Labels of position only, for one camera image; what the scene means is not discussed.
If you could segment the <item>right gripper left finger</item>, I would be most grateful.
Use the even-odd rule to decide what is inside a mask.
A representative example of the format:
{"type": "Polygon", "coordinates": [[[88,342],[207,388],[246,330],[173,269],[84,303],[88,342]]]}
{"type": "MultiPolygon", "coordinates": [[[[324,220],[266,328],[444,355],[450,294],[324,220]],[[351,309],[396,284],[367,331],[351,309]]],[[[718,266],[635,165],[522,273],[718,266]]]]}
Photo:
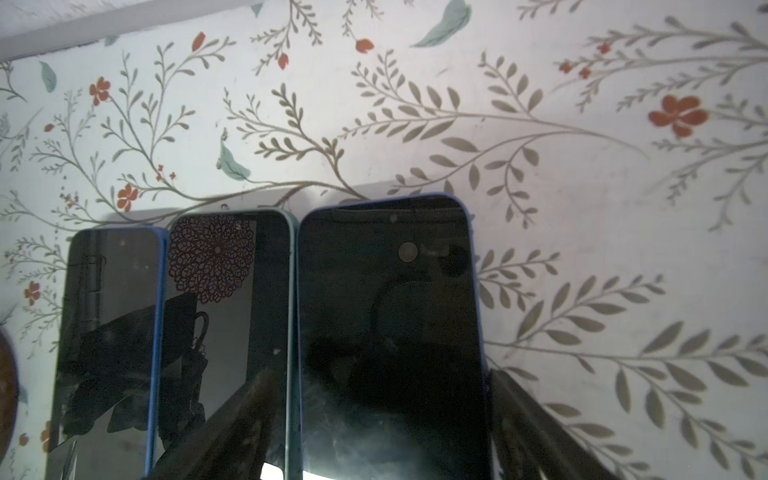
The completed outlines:
{"type": "Polygon", "coordinates": [[[262,369],[148,474],[155,480],[258,479],[276,415],[278,376],[262,369]]]}

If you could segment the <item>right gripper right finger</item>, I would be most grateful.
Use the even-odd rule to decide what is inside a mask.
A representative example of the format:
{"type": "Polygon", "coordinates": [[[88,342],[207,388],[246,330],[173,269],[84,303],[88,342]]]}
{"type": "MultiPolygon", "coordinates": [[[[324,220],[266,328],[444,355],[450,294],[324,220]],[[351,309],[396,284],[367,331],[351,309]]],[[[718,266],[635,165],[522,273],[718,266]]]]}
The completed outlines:
{"type": "Polygon", "coordinates": [[[491,370],[491,428],[505,479],[615,480],[507,372],[491,370]]]}

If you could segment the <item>teal green phone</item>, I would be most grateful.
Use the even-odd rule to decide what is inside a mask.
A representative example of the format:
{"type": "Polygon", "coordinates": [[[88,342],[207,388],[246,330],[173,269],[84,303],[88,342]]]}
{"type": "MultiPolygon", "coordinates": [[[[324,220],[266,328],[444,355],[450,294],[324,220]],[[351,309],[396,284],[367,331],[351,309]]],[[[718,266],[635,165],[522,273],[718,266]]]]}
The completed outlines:
{"type": "Polygon", "coordinates": [[[284,479],[295,222],[277,209],[190,214],[169,229],[155,460],[264,368],[278,380],[261,476],[284,479]]]}

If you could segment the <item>blue phone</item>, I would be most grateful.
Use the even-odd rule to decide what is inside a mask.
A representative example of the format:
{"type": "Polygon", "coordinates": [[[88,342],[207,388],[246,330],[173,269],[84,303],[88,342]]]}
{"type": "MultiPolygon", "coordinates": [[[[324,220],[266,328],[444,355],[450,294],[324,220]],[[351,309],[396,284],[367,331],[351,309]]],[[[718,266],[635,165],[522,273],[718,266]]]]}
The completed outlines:
{"type": "Polygon", "coordinates": [[[297,260],[302,476],[490,478],[464,206],[421,195],[317,209],[297,260]]]}
{"type": "Polygon", "coordinates": [[[69,247],[48,479],[141,479],[153,461],[165,236],[86,229],[69,247]]]}

